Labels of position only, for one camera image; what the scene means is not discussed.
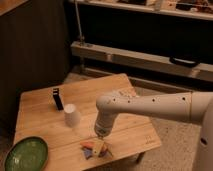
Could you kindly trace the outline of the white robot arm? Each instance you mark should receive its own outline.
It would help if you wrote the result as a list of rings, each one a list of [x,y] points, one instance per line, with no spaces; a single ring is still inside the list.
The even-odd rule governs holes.
[[[151,96],[124,95],[112,91],[96,100],[94,131],[98,137],[111,133],[121,113],[200,124],[193,171],[213,171],[213,92],[184,92]]]

